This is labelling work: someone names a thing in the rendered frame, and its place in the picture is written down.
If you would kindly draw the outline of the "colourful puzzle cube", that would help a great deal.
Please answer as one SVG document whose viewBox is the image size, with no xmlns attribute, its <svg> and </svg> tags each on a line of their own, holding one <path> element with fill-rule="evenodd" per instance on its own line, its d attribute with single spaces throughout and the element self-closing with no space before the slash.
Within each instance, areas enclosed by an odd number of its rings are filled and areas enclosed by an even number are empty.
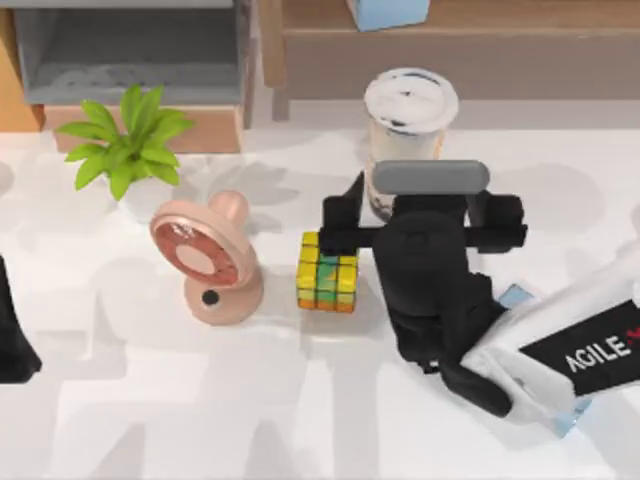
<svg viewBox="0 0 640 480">
<path fill-rule="evenodd" d="M 317 232 L 304 232 L 296 272 L 298 307 L 352 313 L 356 305 L 358 256 L 328 256 Z"/>
</svg>

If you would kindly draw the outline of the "milk tea cup white lid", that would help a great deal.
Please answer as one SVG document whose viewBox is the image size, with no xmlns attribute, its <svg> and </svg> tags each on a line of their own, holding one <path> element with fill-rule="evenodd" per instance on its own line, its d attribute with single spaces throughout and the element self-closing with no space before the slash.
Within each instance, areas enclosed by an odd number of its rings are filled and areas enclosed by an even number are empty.
<svg viewBox="0 0 640 480">
<path fill-rule="evenodd" d="M 375 165 L 385 160 L 436 160 L 444 136 L 459 112 L 459 98 L 445 77 L 423 68 L 395 68 L 367 86 L 364 105 L 369 116 L 366 194 L 373 213 L 386 221 L 394 197 L 373 185 Z"/>
</svg>

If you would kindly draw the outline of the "pink desk fan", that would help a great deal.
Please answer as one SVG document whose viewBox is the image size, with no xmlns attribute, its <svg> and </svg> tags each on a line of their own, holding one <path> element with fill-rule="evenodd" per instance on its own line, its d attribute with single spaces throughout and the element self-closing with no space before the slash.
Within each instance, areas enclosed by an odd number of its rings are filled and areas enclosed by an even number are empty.
<svg viewBox="0 0 640 480">
<path fill-rule="evenodd" d="M 213 326 L 238 324 L 259 307 L 264 281 L 245 232 L 249 203 L 238 191 L 220 191 L 206 204 L 171 200 L 150 222 L 162 256 L 185 276 L 193 316 Z"/>
</svg>

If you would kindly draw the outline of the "wooden open shelf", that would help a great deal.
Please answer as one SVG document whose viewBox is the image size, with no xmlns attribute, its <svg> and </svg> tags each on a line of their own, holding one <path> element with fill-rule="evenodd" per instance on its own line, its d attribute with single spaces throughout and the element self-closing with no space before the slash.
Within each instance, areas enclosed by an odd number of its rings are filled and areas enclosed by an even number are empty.
<svg viewBox="0 0 640 480">
<path fill-rule="evenodd" d="M 431 0 L 417 25 L 361 32 L 346 0 L 256 0 L 280 100 L 356 100 L 422 67 L 469 101 L 640 101 L 640 0 Z"/>
</svg>

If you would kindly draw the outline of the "light blue box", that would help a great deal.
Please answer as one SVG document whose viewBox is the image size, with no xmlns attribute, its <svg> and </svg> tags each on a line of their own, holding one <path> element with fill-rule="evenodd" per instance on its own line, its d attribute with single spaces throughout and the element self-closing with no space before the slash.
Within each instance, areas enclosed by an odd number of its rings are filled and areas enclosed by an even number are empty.
<svg viewBox="0 0 640 480">
<path fill-rule="evenodd" d="M 361 32 L 411 26 L 423 23 L 431 0 L 345 0 Z"/>
</svg>

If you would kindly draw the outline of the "green potted plant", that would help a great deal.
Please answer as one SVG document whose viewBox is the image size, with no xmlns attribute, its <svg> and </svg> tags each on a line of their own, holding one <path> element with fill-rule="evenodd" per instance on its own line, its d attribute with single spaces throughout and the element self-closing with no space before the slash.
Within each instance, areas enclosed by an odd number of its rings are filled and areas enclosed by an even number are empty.
<svg viewBox="0 0 640 480">
<path fill-rule="evenodd" d="M 57 133 L 82 142 L 66 154 L 79 165 L 74 187 L 80 191 L 102 180 L 116 203 L 140 223 L 148 223 L 180 184 L 180 162 L 169 142 L 195 122 L 186 113 L 164 107 L 164 88 L 147 91 L 134 84 L 122 94 L 119 127 L 112 113 L 94 100 L 81 102 L 83 120 L 57 127 Z"/>
</svg>

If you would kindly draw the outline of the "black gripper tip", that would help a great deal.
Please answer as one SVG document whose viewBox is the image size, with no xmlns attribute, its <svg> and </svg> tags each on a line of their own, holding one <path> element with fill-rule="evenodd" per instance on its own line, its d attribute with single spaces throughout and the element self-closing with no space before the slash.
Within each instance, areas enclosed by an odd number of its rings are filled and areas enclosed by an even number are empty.
<svg viewBox="0 0 640 480">
<path fill-rule="evenodd" d="M 42 361 L 20 326 L 0 255 L 0 385 L 27 383 L 41 368 Z"/>
</svg>

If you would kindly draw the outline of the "wooden cupboard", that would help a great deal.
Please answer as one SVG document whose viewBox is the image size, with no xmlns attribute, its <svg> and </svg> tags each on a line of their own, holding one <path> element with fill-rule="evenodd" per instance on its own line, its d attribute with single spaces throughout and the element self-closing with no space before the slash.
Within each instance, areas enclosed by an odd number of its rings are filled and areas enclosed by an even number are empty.
<svg viewBox="0 0 640 480">
<path fill-rule="evenodd" d="M 44 107 L 24 97 L 13 10 L 0 7 L 0 133 L 40 132 Z"/>
</svg>

